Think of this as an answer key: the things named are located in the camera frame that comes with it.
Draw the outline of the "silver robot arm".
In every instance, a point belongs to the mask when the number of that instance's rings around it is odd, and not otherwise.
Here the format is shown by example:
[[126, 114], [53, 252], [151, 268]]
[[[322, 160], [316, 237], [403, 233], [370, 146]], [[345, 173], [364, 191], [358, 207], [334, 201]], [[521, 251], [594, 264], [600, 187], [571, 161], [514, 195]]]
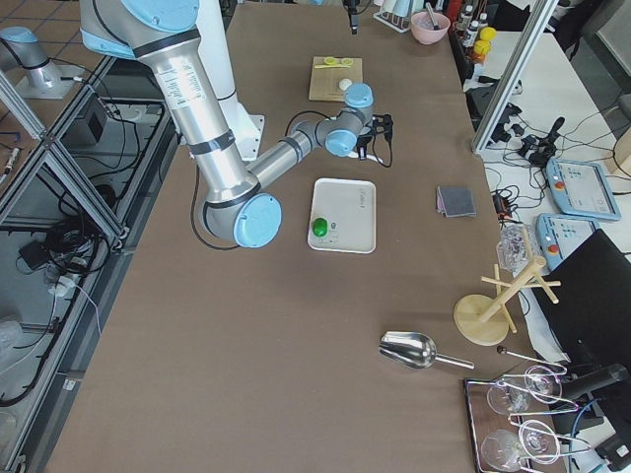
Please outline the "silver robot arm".
[[[135, 56], [128, 44], [113, 33], [103, 22], [103, 15], [93, 7], [82, 13], [89, 13], [89, 20], [97, 22], [97, 26], [106, 32], [105, 38], [98, 38], [94, 33], [84, 31], [84, 41], [87, 47], [94, 47], [95, 52], [135, 60]], [[60, 66], [53, 62], [44, 51], [37, 36], [26, 27], [7, 27], [1, 30], [1, 71], [3, 73], [21, 68], [26, 78], [19, 83], [20, 94], [23, 98], [46, 100], [63, 99], [70, 88], [69, 81], [63, 77], [74, 76], [74, 72], [64, 73]]]
[[307, 121], [251, 164], [245, 164], [199, 55], [197, 1], [83, 1], [85, 46], [148, 66], [183, 135], [208, 193], [199, 220], [214, 237], [241, 247], [270, 243], [282, 222], [265, 187], [316, 148], [345, 158], [373, 121], [373, 91], [355, 83], [334, 118]]

